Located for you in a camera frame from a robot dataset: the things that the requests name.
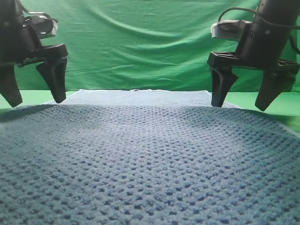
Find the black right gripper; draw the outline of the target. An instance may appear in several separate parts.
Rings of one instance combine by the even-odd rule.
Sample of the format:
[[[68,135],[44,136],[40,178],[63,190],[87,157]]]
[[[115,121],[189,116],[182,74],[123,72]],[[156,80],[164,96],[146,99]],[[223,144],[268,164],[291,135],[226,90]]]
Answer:
[[[221,107],[238,80],[233,68],[249,68],[264,71],[255,106],[265,111],[281,93],[291,91],[300,69],[299,63],[280,58],[291,32],[299,29],[296,21],[300,15],[300,2],[261,0],[256,9],[244,10],[253,13],[254,17],[244,28],[236,50],[209,55],[211,105]]]

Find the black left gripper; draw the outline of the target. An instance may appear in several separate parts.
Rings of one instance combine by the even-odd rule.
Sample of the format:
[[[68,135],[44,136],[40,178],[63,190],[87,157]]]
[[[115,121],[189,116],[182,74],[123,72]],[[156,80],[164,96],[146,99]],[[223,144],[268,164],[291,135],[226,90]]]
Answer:
[[[56,103],[66,99],[67,48],[64,44],[43,45],[37,32],[25,21],[31,15],[51,17],[45,12],[29,11],[19,0],[0,2],[0,94],[11,107],[23,102],[14,65],[23,67],[44,61],[36,66],[36,70]]]

